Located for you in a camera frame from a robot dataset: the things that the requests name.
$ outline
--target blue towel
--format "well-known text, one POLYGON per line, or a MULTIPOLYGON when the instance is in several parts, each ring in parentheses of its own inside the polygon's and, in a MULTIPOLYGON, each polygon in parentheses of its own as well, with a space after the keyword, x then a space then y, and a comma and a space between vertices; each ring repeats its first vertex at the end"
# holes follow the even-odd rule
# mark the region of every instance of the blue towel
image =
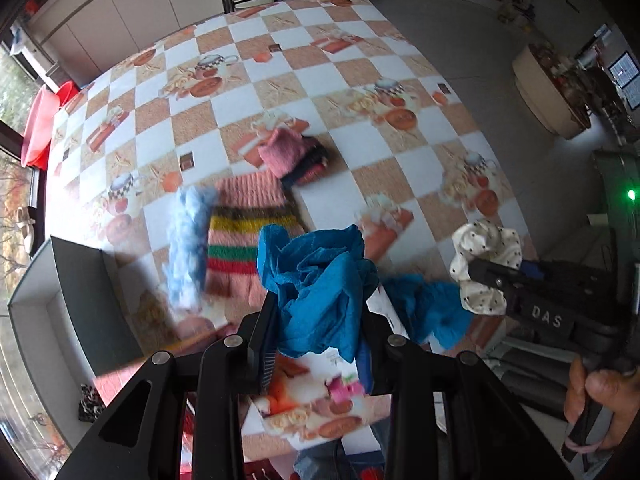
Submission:
POLYGON ((455 283, 427 283, 419 274, 404 274, 382 285, 411 341, 423 343, 433 332, 448 350, 465 335, 474 317, 462 307, 455 283))
POLYGON ((379 282, 358 228, 289 240, 283 227, 267 225, 260 231, 257 267, 264 288, 278 295, 278 350, 295 358, 333 347, 351 363, 362 305, 379 282))

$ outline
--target human hand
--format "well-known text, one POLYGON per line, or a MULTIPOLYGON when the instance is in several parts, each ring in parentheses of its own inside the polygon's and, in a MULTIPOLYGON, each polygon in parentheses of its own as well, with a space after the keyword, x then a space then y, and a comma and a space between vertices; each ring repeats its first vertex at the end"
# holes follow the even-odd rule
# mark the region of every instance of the human hand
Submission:
POLYGON ((587 376, 581 359, 576 357, 569 369, 569 387, 564 399, 564 416, 571 424, 575 424, 584 409, 585 392, 613 412, 609 432, 600 448, 617 446, 640 408, 640 370, 631 377, 613 370, 599 370, 587 376))

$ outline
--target floor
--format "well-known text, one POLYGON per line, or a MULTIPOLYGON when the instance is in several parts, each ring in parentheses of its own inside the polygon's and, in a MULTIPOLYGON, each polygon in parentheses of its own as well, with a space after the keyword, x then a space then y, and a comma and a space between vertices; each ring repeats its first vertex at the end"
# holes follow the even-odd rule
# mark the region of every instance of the floor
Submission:
POLYGON ((538 253, 600 208, 590 153, 614 141, 592 118, 572 140, 549 133, 524 103, 511 61, 532 41, 492 10, 461 0, 371 0, 449 81, 505 171, 538 253))

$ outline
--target striped sweater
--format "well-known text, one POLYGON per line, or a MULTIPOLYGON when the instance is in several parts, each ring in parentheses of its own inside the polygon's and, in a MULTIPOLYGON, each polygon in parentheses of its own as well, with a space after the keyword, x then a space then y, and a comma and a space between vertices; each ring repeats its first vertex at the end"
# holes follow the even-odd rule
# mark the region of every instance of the striped sweater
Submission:
POLYGON ((279 224, 291 236, 304 231, 294 205, 269 171, 226 178, 216 187, 220 197, 209 225, 206 292, 259 308, 266 295, 255 266, 260 229, 279 224))

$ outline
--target shoe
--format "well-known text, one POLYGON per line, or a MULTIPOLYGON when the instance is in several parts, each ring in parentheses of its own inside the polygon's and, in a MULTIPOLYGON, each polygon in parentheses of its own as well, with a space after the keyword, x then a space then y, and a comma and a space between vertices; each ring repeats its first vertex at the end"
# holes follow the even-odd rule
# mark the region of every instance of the shoe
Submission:
POLYGON ((36 221, 31 218, 29 210, 26 207, 19 207, 15 212, 15 217, 18 229, 20 229, 20 234, 22 234, 22 238, 24 239, 24 250, 27 251, 27 254, 30 256, 35 236, 33 232, 33 225, 36 221))

